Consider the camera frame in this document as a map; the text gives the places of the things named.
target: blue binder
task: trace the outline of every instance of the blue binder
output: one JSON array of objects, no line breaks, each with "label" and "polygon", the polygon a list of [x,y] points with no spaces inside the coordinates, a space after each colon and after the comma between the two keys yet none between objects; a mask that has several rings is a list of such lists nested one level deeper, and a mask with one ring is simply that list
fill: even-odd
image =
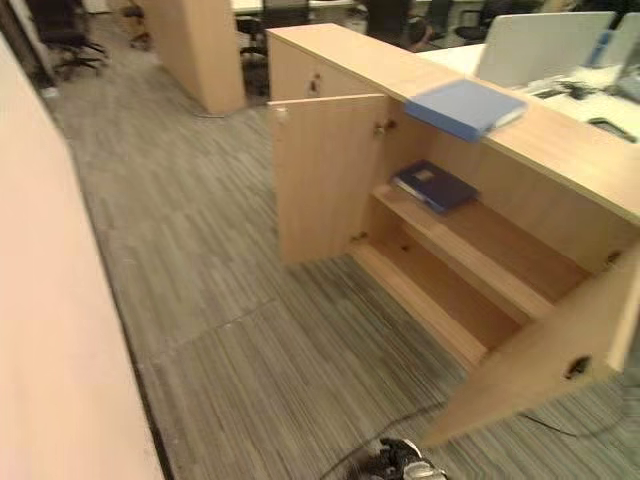
[{"label": "blue binder", "polygon": [[471,185],[427,160],[396,173],[392,182],[437,213],[445,213],[478,193]]},{"label": "blue binder", "polygon": [[468,142],[520,117],[526,102],[469,80],[409,99],[405,112]]}]

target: gray striped carpet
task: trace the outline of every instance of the gray striped carpet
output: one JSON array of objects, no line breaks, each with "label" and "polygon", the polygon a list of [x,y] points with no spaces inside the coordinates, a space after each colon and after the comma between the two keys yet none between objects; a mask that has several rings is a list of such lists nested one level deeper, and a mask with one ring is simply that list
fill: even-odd
[{"label": "gray striped carpet", "polygon": [[[95,27],[112,65],[63,84],[53,110],[175,478],[317,479],[446,399],[461,369],[353,261],[279,263],[265,108],[195,117],[153,54],[108,16]],[[638,389],[621,385],[638,373],[533,412],[575,432],[628,417],[595,439],[512,418],[429,455],[453,478],[634,477]],[[429,421],[389,434],[418,440]]]}]

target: beige wall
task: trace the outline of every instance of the beige wall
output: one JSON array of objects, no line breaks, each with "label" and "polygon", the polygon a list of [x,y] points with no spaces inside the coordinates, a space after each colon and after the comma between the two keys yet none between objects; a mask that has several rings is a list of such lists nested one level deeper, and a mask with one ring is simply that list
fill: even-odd
[{"label": "beige wall", "polygon": [[64,139],[0,36],[0,478],[160,480]]}]

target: cabinet shelf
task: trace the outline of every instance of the cabinet shelf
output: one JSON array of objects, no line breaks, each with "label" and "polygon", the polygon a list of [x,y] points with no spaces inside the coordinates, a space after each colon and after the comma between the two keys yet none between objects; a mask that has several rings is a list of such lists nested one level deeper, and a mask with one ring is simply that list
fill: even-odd
[{"label": "cabinet shelf", "polygon": [[467,368],[520,328],[402,230],[351,255]]},{"label": "cabinet shelf", "polygon": [[389,185],[373,195],[404,220],[408,235],[518,323],[546,315],[588,276],[479,201],[438,215]]}]

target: keyhole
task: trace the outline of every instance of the keyhole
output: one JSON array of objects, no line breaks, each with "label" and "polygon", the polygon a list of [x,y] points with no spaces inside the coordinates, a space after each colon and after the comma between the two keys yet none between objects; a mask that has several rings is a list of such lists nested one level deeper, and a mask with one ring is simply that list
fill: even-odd
[{"label": "keyhole", "polygon": [[567,380],[573,380],[579,377],[587,371],[590,363],[591,357],[589,355],[576,358],[571,365],[569,365],[569,368],[564,374],[564,378]]}]

